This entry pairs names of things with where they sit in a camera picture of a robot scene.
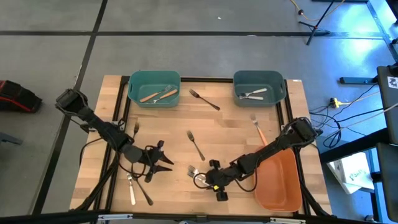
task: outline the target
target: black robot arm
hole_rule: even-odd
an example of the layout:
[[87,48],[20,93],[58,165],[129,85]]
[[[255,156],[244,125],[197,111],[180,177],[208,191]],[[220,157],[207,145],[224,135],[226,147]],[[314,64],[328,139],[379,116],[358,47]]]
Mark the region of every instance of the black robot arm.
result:
[[133,146],[133,138],[115,127],[110,122],[105,122],[90,109],[87,105],[87,97],[78,90],[67,89],[57,98],[57,109],[62,113],[70,116],[77,116],[81,120],[86,121],[88,126],[95,128],[98,134],[108,142],[111,147],[124,154],[124,157],[131,163],[146,162],[146,156],[143,156],[143,150]]
[[219,169],[220,163],[211,160],[210,166],[213,169],[205,174],[206,183],[209,185],[208,189],[213,189],[217,193],[218,201],[225,201],[228,199],[228,195],[224,191],[224,187],[232,181],[242,181],[248,178],[255,173],[262,161],[290,147],[305,147],[313,142],[319,134],[321,131],[314,130],[308,118],[296,118],[284,127],[274,142],[257,152],[235,159],[229,163],[230,166],[227,168]]

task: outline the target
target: blue-green plastic bin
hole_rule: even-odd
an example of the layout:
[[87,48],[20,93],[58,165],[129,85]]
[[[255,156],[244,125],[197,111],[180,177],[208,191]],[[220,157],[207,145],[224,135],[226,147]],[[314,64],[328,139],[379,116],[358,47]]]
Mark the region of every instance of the blue-green plastic bin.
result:
[[[263,93],[250,96],[262,96],[263,100],[239,99],[242,93],[267,88]],[[234,75],[234,102],[238,106],[262,107],[273,106],[286,97],[283,76],[275,71],[238,71]]]
[[[134,72],[129,81],[129,98],[143,108],[166,108],[173,107],[178,104],[180,99],[180,75],[175,71],[138,71]],[[162,91],[167,85],[172,88],[169,91],[177,89],[177,93],[159,100],[156,103],[148,103],[159,99],[162,95],[168,93],[160,93],[152,99],[141,103],[139,100],[153,93]]]

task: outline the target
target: wooden tabletop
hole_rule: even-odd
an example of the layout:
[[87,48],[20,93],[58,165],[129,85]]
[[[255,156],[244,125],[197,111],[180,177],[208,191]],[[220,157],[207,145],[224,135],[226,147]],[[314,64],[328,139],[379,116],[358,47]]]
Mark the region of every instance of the wooden tabletop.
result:
[[[105,121],[111,121],[116,97],[118,95],[121,76],[106,75],[103,80],[95,113]],[[307,101],[300,80],[288,80],[290,101],[294,118],[309,117]],[[217,111],[204,101],[192,97],[188,90],[192,88],[202,97],[218,105]],[[126,90],[120,109],[121,118]],[[139,121],[140,130],[136,136],[136,146],[155,146],[159,140],[164,140],[165,155],[175,163],[171,166],[160,162],[172,172],[156,173],[150,183],[140,181],[146,192],[154,201],[149,206],[133,182],[137,203],[130,203],[129,185],[126,172],[119,169],[114,190],[112,212],[136,213],[174,213],[174,214],[208,214],[208,215],[256,215],[256,216],[291,216],[289,212],[273,212],[257,204],[253,193],[243,192],[236,183],[226,187],[229,196],[227,202],[217,202],[216,195],[211,190],[198,189],[187,175],[187,166],[193,165],[202,172],[210,169],[208,161],[216,159],[221,167],[227,167],[229,162],[242,154],[254,152],[261,144],[261,139],[250,120],[254,113],[268,142],[272,142],[280,133],[278,115],[275,106],[270,108],[240,108],[232,99],[232,83],[195,83],[182,82],[180,102],[174,108],[140,108],[134,102],[130,105],[126,132],[132,135],[134,123]],[[285,103],[282,102],[285,123],[287,122]],[[198,147],[206,157],[202,162],[194,145],[189,141],[186,131],[191,130]],[[88,141],[98,138],[98,133],[90,133]],[[83,161],[76,180],[70,208],[79,206],[97,184],[103,163],[106,143],[98,141],[86,147]],[[318,150],[309,145],[301,150],[301,160],[305,183],[322,208],[331,213],[329,198]],[[122,159],[124,167],[130,163]],[[135,171],[140,171],[139,164],[134,165]],[[250,189],[252,178],[243,182],[243,187]],[[108,187],[104,188],[101,208],[104,208]]]

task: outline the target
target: orange bin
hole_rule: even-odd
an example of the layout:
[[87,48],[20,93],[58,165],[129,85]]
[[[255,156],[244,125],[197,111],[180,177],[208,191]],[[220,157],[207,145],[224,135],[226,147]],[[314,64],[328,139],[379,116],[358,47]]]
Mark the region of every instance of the orange bin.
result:
[[299,175],[291,149],[278,152],[257,168],[257,202],[272,211],[295,212],[302,205]]

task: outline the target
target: gray floor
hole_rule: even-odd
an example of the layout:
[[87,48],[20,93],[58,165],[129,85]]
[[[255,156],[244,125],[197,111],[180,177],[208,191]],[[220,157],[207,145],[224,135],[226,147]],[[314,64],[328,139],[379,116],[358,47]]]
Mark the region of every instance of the gray floor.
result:
[[[297,1],[311,18],[328,3]],[[372,1],[389,35],[395,22],[384,1]],[[0,1],[0,30],[92,30],[101,1]],[[100,30],[308,31],[289,0],[283,1],[145,1],[108,3]],[[322,27],[334,32],[379,32],[365,4],[347,3]],[[95,107],[103,75],[136,70],[175,70],[189,77],[232,77],[238,70],[276,70],[302,79],[310,108],[330,97],[352,101],[368,86],[341,86],[341,76],[373,77],[376,67],[394,60],[386,43],[369,39],[301,37],[97,37],[81,91]],[[0,131],[24,140],[0,145],[0,216],[29,212],[62,115],[53,104],[73,86],[88,37],[0,36],[0,80],[10,79],[44,99],[36,114],[1,113]],[[378,91],[374,87],[370,93]],[[353,104],[339,118],[381,107],[380,96]],[[364,134],[385,126],[382,116],[353,129]],[[324,129],[325,135],[333,130]],[[360,135],[343,131],[343,140]],[[78,154],[86,134],[70,124],[44,212],[68,209],[78,172]],[[372,213],[369,194],[345,195],[332,174],[325,178],[333,213],[361,220]]]

